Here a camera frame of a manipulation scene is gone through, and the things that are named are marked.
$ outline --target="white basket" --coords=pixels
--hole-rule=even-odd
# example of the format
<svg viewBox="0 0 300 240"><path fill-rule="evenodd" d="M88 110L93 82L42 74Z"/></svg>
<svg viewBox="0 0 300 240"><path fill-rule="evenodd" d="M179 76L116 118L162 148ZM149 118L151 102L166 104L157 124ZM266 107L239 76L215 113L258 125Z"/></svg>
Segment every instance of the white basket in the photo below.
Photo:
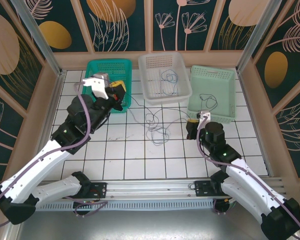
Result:
<svg viewBox="0 0 300 240"><path fill-rule="evenodd" d="M151 105L172 104L192 95L186 66L180 53L161 52L138 59L143 97Z"/></svg>

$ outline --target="white tile floor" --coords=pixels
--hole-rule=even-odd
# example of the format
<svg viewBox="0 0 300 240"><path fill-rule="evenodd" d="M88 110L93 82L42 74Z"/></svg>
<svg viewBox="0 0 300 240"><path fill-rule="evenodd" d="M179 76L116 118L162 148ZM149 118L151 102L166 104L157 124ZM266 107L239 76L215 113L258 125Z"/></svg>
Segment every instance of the white tile floor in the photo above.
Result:
<svg viewBox="0 0 300 240"><path fill-rule="evenodd" d="M73 83L84 76L85 71L66 73L52 131L67 117L67 106L76 95ZM132 70L132 81L132 97L142 106L132 99L127 113L112 114L108 124L91 135L91 141L64 164L57 166L46 180L57 181L75 171L83 171L88 178L98 181L204 178L219 170L201 157L194 140L186 140L188 118L181 111L187 112L187 101L163 106L148 105L142 95L139 70ZM256 174L268 175L238 79L236 103L236 120L223 125L226 141L244 157ZM160 126L168 127L166 133L169 140L164 144L157 145L149 140L151 132L147 131L147 127L152 120L150 111L157 112ZM152 138L158 143L163 141L163 135L158 132L153 132Z"/></svg>

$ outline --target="plastic basket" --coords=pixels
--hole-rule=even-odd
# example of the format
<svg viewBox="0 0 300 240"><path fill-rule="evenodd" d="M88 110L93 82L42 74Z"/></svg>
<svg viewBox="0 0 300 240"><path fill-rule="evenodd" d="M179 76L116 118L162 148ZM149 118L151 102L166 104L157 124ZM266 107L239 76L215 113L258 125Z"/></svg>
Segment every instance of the plastic basket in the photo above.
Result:
<svg viewBox="0 0 300 240"><path fill-rule="evenodd" d="M188 99L192 89L180 53L162 52L138 59L143 97L151 105L178 103Z"/></svg>
<svg viewBox="0 0 300 240"><path fill-rule="evenodd" d="M98 72L109 74L110 82L122 80L125 84L126 94L122 101L122 111L111 110L111 113L125 113L131 105L131 81L132 81L132 62L129 59L100 59L88 62L86 66L85 78L91 77ZM92 99L91 86L84 86L83 94L89 94Z"/></svg>
<svg viewBox="0 0 300 240"><path fill-rule="evenodd" d="M236 119L235 72L194 65L191 68L192 96L187 113L191 118L201 110L211 112L211 120L229 124Z"/></svg>

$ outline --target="teal basket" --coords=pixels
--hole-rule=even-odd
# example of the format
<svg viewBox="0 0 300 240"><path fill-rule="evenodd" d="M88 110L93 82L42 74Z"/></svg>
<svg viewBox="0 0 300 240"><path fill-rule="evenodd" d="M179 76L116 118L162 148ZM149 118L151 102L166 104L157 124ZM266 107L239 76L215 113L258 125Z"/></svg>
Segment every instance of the teal basket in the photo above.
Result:
<svg viewBox="0 0 300 240"><path fill-rule="evenodd" d="M194 65L191 68L192 96L187 113L196 119L201 110L211 112L211 121L229 124L236 119L235 72Z"/></svg>
<svg viewBox="0 0 300 240"><path fill-rule="evenodd" d="M122 114L127 112L131 105L131 81L132 81L132 62L129 59L100 59L88 62L86 66L85 78L91 77L96 73L109 74L110 83L115 81L123 81L126 88L126 94L122 101L122 111L111 110L113 114ZM84 86L83 94L88 94L94 100L91 86Z"/></svg>

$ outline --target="decorative wallpaper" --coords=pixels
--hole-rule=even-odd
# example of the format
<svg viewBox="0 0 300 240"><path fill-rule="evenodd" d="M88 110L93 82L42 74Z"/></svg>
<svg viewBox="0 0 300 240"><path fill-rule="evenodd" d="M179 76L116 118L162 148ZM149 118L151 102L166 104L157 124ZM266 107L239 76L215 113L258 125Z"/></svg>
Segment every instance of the decorative wallpaper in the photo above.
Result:
<svg viewBox="0 0 300 240"><path fill-rule="evenodd" d="M269 0L226 0L210 50L243 50Z"/></svg>
<svg viewBox="0 0 300 240"><path fill-rule="evenodd" d="M42 65L0 4L0 86L28 108Z"/></svg>
<svg viewBox="0 0 300 240"><path fill-rule="evenodd" d="M153 50L202 51L215 0L154 0Z"/></svg>
<svg viewBox="0 0 300 240"><path fill-rule="evenodd" d="M87 52L70 0L24 0L54 53Z"/></svg>
<svg viewBox="0 0 300 240"><path fill-rule="evenodd" d="M273 27L275 21L277 20L278 16L280 15L282 9L284 8L284 6L286 5L287 0L282 0L278 10L275 12L274 17L272 18L267 30L264 32L262 38L260 39L260 42L258 43L258 45L256 46L254 52L252 53L252 58L255 58L256 54L258 53L264 39L266 38L266 36L268 35L268 33L270 32L271 28Z"/></svg>
<svg viewBox="0 0 300 240"><path fill-rule="evenodd" d="M300 93L276 115L276 119L300 178Z"/></svg>
<svg viewBox="0 0 300 240"><path fill-rule="evenodd" d="M80 0L96 52L145 51L143 0Z"/></svg>
<svg viewBox="0 0 300 240"><path fill-rule="evenodd" d="M256 68L274 107L300 81L300 0L295 0Z"/></svg>
<svg viewBox="0 0 300 240"><path fill-rule="evenodd" d="M4 176L23 120L22 116L0 98L0 181Z"/></svg>

